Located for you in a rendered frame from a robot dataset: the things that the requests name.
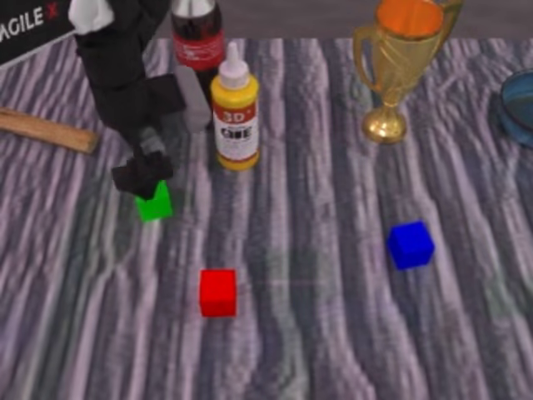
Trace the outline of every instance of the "white bottle cap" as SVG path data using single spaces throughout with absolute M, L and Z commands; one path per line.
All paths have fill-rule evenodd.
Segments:
M 227 45 L 226 59 L 218 68 L 223 87 L 231 90 L 244 88 L 250 82 L 248 64 L 239 58 L 239 51 L 235 42 Z

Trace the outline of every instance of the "gold trophy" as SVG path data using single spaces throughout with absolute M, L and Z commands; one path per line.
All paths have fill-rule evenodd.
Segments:
M 363 132 L 374 142 L 395 143 L 406 135 L 406 119 L 397 106 L 418 83 L 453 29 L 463 0 L 382 0 L 376 23 L 353 33 L 353 56 L 363 83 L 381 96 L 382 106 L 363 119 Z M 369 40 L 375 82 L 362 61 Z

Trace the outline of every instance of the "soda bottle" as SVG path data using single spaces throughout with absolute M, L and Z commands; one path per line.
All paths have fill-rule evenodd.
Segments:
M 211 81 L 224 60 L 220 8 L 215 0 L 172 0 L 171 11 L 177 61 L 195 71 L 211 105 Z

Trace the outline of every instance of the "block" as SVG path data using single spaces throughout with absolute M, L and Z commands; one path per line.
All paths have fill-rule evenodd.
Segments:
M 200 272 L 200 309 L 203 317 L 237 315 L 237 274 L 233 269 Z
M 165 181 L 160 181 L 152 200 L 135 197 L 141 220 L 145 223 L 172 216 L 170 193 Z
M 387 246 L 396 267 L 400 270 L 426 265 L 435 251 L 435 244 L 422 221 L 393 227 L 387 239 Z

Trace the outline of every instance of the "wooden rolling pin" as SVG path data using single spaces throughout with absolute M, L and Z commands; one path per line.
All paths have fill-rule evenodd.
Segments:
M 86 154 L 92 153 L 98 143 L 98 136 L 94 132 L 2 107 L 0 107 L 0 129 Z

